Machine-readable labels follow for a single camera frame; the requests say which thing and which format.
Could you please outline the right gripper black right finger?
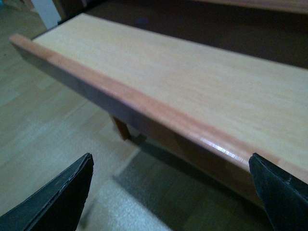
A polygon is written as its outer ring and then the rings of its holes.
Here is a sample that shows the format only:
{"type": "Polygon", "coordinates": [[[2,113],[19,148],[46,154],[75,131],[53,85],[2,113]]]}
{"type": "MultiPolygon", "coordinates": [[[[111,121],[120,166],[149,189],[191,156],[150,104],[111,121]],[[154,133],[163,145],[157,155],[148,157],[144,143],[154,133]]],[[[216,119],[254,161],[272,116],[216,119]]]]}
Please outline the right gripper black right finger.
{"type": "Polygon", "coordinates": [[[250,173],[258,197],[275,231],[308,229],[308,185],[254,153],[250,173]]]}

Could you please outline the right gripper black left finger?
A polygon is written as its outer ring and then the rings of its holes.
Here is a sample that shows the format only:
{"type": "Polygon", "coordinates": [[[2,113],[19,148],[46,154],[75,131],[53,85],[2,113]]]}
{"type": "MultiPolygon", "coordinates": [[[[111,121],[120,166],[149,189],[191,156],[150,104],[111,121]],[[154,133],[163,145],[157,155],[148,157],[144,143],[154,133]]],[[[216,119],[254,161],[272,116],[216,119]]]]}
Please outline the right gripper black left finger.
{"type": "Polygon", "coordinates": [[[89,195],[94,161],[84,154],[0,218],[2,231],[75,231],[89,195]]]}

